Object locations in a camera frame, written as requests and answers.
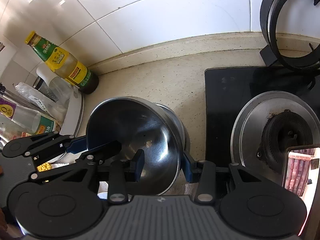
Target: metal bowl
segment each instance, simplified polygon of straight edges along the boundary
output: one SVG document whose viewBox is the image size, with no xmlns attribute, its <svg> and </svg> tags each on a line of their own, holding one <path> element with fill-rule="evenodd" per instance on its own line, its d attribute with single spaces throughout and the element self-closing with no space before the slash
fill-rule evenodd
<svg viewBox="0 0 320 240">
<path fill-rule="evenodd" d="M 138 149 L 145 153 L 145 165 L 138 182 L 127 182 L 130 195 L 160 195 L 177 178 L 183 144 L 164 109 L 142 98 L 118 97 L 99 104 L 87 124 L 87 147 L 119 141 L 122 150 L 109 159 L 132 159 Z"/>
</svg>

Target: stove burner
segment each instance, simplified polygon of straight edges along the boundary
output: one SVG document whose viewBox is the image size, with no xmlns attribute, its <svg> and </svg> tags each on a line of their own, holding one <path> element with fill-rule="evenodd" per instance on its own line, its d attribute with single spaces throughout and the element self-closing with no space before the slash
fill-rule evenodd
<svg viewBox="0 0 320 240">
<path fill-rule="evenodd" d="M 257 158 L 281 174 L 286 149 L 312 143 L 312 132 L 307 122 L 300 115 L 285 110 L 270 118 L 265 125 Z"/>
</svg>

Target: gas stove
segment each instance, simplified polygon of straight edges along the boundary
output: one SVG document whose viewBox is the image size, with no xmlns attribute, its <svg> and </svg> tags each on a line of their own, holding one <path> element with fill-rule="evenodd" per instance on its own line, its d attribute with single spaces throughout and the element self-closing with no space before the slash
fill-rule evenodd
<svg viewBox="0 0 320 240">
<path fill-rule="evenodd" d="M 320 71 L 294 73 L 283 67 L 227 67 L 205 71 L 206 160 L 227 167 L 236 118 L 255 96 L 285 91 L 305 101 L 320 119 Z"/>
</svg>

